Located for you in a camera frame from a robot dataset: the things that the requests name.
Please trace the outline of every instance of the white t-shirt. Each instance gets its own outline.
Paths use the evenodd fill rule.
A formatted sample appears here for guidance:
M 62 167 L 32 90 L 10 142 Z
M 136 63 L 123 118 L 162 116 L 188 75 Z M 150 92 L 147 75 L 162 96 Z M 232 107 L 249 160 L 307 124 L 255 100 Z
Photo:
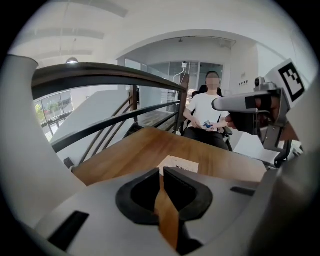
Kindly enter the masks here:
M 193 97 L 187 109 L 191 112 L 195 110 L 193 116 L 197 118 L 202 125 L 204 125 L 206 121 L 218 123 L 219 117 L 225 118 L 228 112 L 217 111 L 212 108 L 212 101 L 217 98 L 221 97 L 219 95 L 209 95 L 206 93 L 197 94 Z

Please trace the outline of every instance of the paper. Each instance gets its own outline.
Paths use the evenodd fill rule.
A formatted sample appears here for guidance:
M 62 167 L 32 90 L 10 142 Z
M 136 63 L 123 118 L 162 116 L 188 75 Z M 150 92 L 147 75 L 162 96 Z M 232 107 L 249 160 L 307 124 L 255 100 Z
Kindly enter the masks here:
M 164 175 L 164 167 L 181 168 L 189 172 L 198 173 L 199 163 L 168 155 L 157 167 L 160 168 L 162 176 Z

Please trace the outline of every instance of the window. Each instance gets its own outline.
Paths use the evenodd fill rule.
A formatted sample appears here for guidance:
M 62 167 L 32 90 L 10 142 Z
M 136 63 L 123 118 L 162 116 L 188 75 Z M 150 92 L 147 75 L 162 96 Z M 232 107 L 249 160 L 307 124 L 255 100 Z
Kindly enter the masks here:
M 61 102 L 64 113 L 69 113 L 71 111 L 74 111 L 74 106 L 72 104 L 71 99 L 71 92 L 66 91 L 60 94 L 61 95 Z
M 35 114 L 50 142 L 66 118 L 74 111 L 71 92 L 65 91 L 34 102 Z
M 62 115 L 62 103 L 60 94 L 56 94 L 42 100 L 44 115 L 47 121 Z

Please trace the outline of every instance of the black metal railing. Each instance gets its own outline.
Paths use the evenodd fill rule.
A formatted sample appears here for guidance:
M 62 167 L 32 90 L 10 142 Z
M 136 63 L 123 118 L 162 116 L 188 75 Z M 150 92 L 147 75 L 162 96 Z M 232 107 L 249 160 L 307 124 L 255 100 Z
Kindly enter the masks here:
M 177 130 L 178 120 L 180 119 L 181 113 L 183 112 L 183 110 L 180 109 L 180 101 L 137 109 L 137 86 L 174 90 L 185 95 L 187 94 L 187 89 L 161 77 L 128 67 L 103 63 L 77 63 L 72 65 L 62 64 L 41 68 L 36 70 L 33 76 L 32 94 L 33 98 L 36 100 L 45 95 L 56 93 L 59 91 L 95 85 L 130 85 L 130 93 L 132 93 L 132 95 L 129 98 L 129 108 L 131 107 L 133 111 L 128 113 L 124 111 L 124 113 L 121 115 L 114 115 L 108 119 L 94 123 L 83 130 L 70 133 L 56 140 L 51 144 L 55 152 L 59 152 L 64 148 L 70 146 L 71 144 L 91 134 L 99 132 L 90 144 L 85 155 L 81 159 L 81 162 L 83 162 L 92 146 L 97 141 L 98 137 L 102 134 L 102 131 L 105 128 L 111 127 L 107 133 L 108 136 L 115 125 L 122 122 L 115 130 L 114 134 L 108 139 L 103 149 L 107 148 L 117 131 L 121 128 L 126 120 L 130 118 L 135 118 L 135 120 L 137 120 L 137 117 L 142 114 L 171 105 L 179 105 L 178 111 L 157 122 L 155 125 L 153 125 L 153 127 L 157 128 L 172 117 L 176 116 L 174 123 L 172 123 L 166 130 L 169 131 L 173 127 L 174 132 Z M 107 136 L 105 135 L 102 138 L 98 147 L 92 155 L 95 155 L 97 153 L 102 143 L 106 140 Z

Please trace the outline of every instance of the wooden table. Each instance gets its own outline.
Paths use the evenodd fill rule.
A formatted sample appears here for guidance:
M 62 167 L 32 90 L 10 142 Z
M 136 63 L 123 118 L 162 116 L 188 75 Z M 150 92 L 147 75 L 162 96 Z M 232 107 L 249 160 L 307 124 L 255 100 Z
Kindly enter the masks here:
M 223 179 L 260 182 L 266 168 L 261 161 L 156 128 L 144 128 L 108 147 L 73 170 L 87 186 L 157 167 L 168 155 L 199 163 L 198 173 Z M 155 202 L 159 230 L 177 247 L 178 212 L 163 187 Z

